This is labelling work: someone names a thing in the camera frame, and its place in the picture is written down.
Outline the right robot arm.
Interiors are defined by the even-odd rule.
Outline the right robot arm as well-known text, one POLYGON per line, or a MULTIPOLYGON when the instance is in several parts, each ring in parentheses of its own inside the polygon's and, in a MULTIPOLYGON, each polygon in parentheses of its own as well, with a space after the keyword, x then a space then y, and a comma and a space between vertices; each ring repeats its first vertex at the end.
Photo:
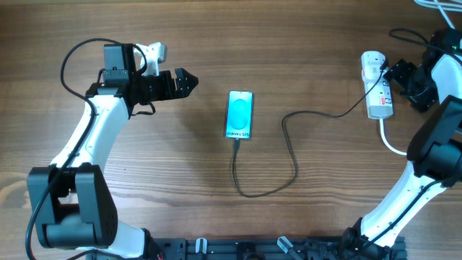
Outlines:
POLYGON ((395 186, 369 214, 344 231, 340 259, 390 259, 398 234, 431 199, 461 181, 461 31, 438 30, 424 57, 440 105, 409 143, 407 165, 395 186))

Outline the Galaxy S25 smartphone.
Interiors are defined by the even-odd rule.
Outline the Galaxy S25 smartphone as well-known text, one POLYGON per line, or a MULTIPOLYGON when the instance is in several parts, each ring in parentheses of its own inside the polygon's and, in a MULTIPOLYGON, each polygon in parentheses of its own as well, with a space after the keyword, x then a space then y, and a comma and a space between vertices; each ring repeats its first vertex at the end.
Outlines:
POLYGON ((250 139, 252 112, 252 92, 230 91, 225 136, 230 139, 250 139))

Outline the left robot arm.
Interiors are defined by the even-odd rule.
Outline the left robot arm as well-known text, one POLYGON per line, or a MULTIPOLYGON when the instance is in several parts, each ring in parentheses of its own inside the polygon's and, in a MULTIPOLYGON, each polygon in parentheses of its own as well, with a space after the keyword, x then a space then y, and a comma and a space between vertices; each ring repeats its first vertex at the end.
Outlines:
POLYGON ((82 99, 82 117, 61 152, 27 177, 32 215, 31 240, 45 248, 74 250, 77 256, 108 259, 162 259, 164 252, 148 230, 127 225, 118 213, 103 172, 108 155, 137 105, 188 97, 199 83, 185 69, 162 71, 162 43, 139 45, 106 39, 104 67, 82 99))

